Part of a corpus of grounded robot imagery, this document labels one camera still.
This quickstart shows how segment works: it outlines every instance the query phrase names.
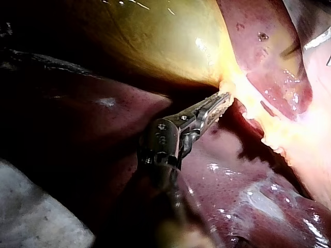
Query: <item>shiny wet surface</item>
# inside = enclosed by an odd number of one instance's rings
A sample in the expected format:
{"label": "shiny wet surface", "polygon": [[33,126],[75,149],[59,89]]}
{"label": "shiny wet surface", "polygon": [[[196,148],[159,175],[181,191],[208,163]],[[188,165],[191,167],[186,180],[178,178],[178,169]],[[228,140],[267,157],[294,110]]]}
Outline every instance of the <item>shiny wet surface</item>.
{"label": "shiny wet surface", "polygon": [[[96,235],[136,168],[140,132],[153,118],[176,113],[189,104],[180,96],[172,104],[167,98],[119,82],[67,72],[30,68],[29,72],[5,71],[3,75],[8,83],[2,84],[1,90],[0,113],[6,120],[1,122],[2,158],[58,199]],[[200,96],[210,93],[201,92]],[[188,95],[192,101],[197,99],[194,91]],[[285,164],[254,133],[247,132],[242,121],[230,109],[183,161],[183,175],[222,239],[228,245],[235,245],[236,237],[253,244],[268,244],[261,236],[252,236],[252,231],[282,225],[274,223],[275,215],[282,216],[289,226],[293,224],[291,216],[296,214],[310,221],[307,216],[313,218],[315,212],[321,216],[320,221],[327,220],[323,208],[298,195],[299,185],[294,189],[274,173],[295,182]],[[269,192],[268,187],[282,188],[282,193]],[[243,200],[247,192],[255,195]],[[256,194],[265,201],[259,204],[254,199]],[[286,201],[282,205],[286,199],[303,203],[295,208],[286,205]],[[310,205],[316,210],[309,210]],[[247,211],[255,213],[252,218],[256,222],[247,219]],[[302,222],[294,223],[295,230],[300,229]],[[272,230],[266,230],[270,239],[278,237]],[[279,237],[291,245],[300,241],[296,235],[292,239],[286,234]],[[309,232],[307,238],[313,242]]]}

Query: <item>screw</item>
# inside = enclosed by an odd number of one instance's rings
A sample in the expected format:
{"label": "screw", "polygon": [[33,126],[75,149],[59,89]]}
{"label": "screw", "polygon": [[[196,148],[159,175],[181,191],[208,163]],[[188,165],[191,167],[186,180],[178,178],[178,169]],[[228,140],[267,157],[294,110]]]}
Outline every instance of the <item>screw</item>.
{"label": "screw", "polygon": [[166,129],[165,124],[159,124],[159,125],[157,125],[157,127],[158,127],[160,130],[164,130],[164,129]]}

